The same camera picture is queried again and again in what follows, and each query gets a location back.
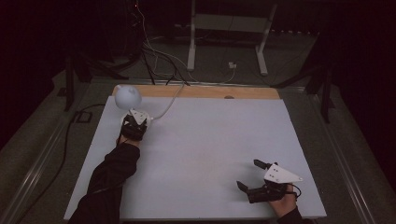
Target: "metal stand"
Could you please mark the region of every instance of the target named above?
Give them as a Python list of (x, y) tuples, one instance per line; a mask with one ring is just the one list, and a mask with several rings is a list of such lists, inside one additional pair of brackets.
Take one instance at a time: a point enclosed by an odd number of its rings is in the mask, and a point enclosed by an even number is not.
[(277, 4), (273, 4), (268, 18), (250, 18), (250, 17), (233, 17), (220, 15), (196, 14), (195, 0), (191, 2), (191, 38), (189, 59), (187, 60), (187, 70), (192, 72), (195, 66), (195, 29), (209, 30), (229, 30), (242, 31), (252, 33), (262, 33), (262, 42), (256, 46), (257, 60), (262, 76), (268, 75), (267, 66), (265, 64), (263, 50), (265, 42), (271, 30), (272, 21), (276, 12)]

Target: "dark background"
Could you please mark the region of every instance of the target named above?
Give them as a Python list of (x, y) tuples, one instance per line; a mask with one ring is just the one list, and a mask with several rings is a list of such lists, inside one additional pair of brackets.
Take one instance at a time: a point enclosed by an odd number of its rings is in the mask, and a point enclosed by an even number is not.
[[(51, 92), (51, 78), (64, 69), (72, 37), (86, 48), (106, 43), (93, 6), (98, 1), (15, 0), (0, 3), (1, 139), (0, 147)], [(168, 37), (173, 24), (190, 22), (190, 2), (142, 0), (147, 21)], [(261, 1), (197, 1), (208, 13), (262, 15)], [(342, 93), (377, 161), (396, 189), (396, 113), (394, 84), (396, 31), (394, 10), (376, 1), (278, 1), (273, 29), (318, 35), (303, 69), (334, 63), (333, 84)]]

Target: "hand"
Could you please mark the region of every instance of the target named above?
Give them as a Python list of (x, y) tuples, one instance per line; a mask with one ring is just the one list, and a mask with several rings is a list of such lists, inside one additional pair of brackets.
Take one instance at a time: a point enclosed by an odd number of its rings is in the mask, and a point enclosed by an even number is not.
[[(286, 191), (293, 192), (293, 185), (288, 184)], [(278, 217), (285, 216), (297, 207), (295, 194), (285, 194), (281, 200), (268, 203), (274, 209)]]
[(148, 127), (147, 123), (147, 120), (144, 120), (143, 123), (137, 124), (134, 116), (127, 115), (122, 123), (120, 134), (136, 142), (142, 141)]

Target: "white tabletop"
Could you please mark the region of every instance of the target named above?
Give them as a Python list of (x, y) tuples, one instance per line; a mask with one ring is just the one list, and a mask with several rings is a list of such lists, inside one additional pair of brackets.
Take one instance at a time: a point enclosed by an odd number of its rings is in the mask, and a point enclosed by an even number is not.
[[(144, 97), (138, 110), (160, 115), (171, 98)], [(93, 169), (115, 146), (120, 118), (107, 100), (64, 219), (85, 195)], [(267, 203), (248, 202), (236, 186), (263, 184), (253, 160), (278, 162), (301, 176), (297, 204), (303, 217), (325, 217), (313, 176), (282, 100), (177, 98), (152, 121), (140, 144), (137, 172), (124, 185), (121, 219), (272, 218)]]

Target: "cable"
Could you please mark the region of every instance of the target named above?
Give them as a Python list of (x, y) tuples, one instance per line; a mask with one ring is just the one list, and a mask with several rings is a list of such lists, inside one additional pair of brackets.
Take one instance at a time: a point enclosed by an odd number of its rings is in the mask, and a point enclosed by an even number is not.
[(236, 67), (233, 68), (233, 75), (230, 77), (230, 79), (228, 79), (227, 81), (220, 82), (219, 84), (224, 84), (224, 83), (227, 83), (227, 82), (233, 80), (233, 77), (235, 77), (235, 69), (236, 69)]
[(288, 184), (288, 185), (292, 185), (294, 188), (297, 188), (297, 190), (299, 191), (298, 193), (296, 193), (296, 198), (298, 198), (298, 197), (300, 197), (301, 196), (301, 190), (300, 190), (300, 188), (299, 187), (297, 187), (297, 186), (295, 186), (295, 185), (293, 185), (293, 184)]
[(152, 69), (150, 68), (150, 66), (149, 66), (149, 64), (148, 64), (148, 62), (147, 62), (147, 60), (146, 60), (145, 63), (146, 63), (147, 68), (150, 70), (150, 72), (151, 72), (152, 74), (154, 74), (155, 76), (157, 76), (157, 77), (168, 78), (168, 81), (166, 82), (166, 85), (174, 78), (174, 79), (176, 79), (176, 80), (178, 80), (178, 81), (182, 81), (182, 82), (184, 82), (184, 84), (190, 86), (190, 84), (189, 84), (189, 83), (184, 79), (184, 77), (181, 75), (181, 73), (180, 73), (180, 71), (178, 70), (178, 68), (177, 68), (177, 66), (175, 65), (175, 63), (174, 63), (167, 55), (164, 55), (164, 54), (162, 54), (161, 52), (158, 52), (158, 53), (160, 53), (160, 54), (163, 56), (163, 57), (159, 57), (159, 58), (160, 58), (160, 59), (163, 59), (163, 60), (166, 60), (166, 61), (168, 61), (170, 64), (172, 64), (173, 67), (174, 67), (174, 69), (175, 69), (175, 71), (174, 71), (173, 74), (158, 74), (158, 73), (155, 73), (155, 72), (152, 71)]
[(183, 87), (184, 87), (184, 84), (180, 85), (180, 88), (178, 88), (177, 92), (175, 93), (175, 95), (174, 95), (174, 97), (173, 97), (171, 103), (168, 105), (168, 107), (166, 107), (166, 109), (161, 113), (160, 116), (155, 117), (155, 118), (153, 118), (153, 119), (160, 119), (160, 118), (163, 117), (163, 115), (166, 114), (166, 112), (168, 112), (169, 108), (172, 106), (173, 102), (175, 101), (176, 97), (178, 96), (178, 94), (180, 93), (180, 91), (183, 89)]
[(69, 136), (69, 131), (70, 131), (70, 127), (72, 125), (72, 123), (75, 121), (77, 115), (81, 114), (82, 112), (85, 112), (86, 109), (89, 109), (91, 107), (94, 106), (99, 106), (99, 105), (89, 105), (79, 111), (75, 112), (75, 115), (73, 116), (73, 118), (70, 119), (68, 125), (67, 125), (67, 129), (66, 129), (66, 136), (64, 139), (64, 155), (62, 157), (62, 162), (61, 165), (59, 166), (58, 170), (56, 171), (55, 175), (53, 176), (53, 178), (51, 179), (51, 181), (48, 183), (48, 185), (41, 191), (41, 193), (35, 198), (34, 201), (32, 201), (32, 203), (26, 208), (26, 210), (21, 214), (20, 218), (15, 222), (16, 224), (21, 223), (21, 221), (26, 217), (26, 215), (28, 214), (28, 212), (37, 204), (37, 202), (41, 199), (41, 197), (43, 197), (43, 195), (47, 192), (47, 190), (52, 186), (53, 182), (55, 182), (56, 178), (58, 177), (59, 173), (62, 171), (62, 169), (64, 168), (64, 163), (66, 161), (66, 155), (67, 155), (67, 139)]

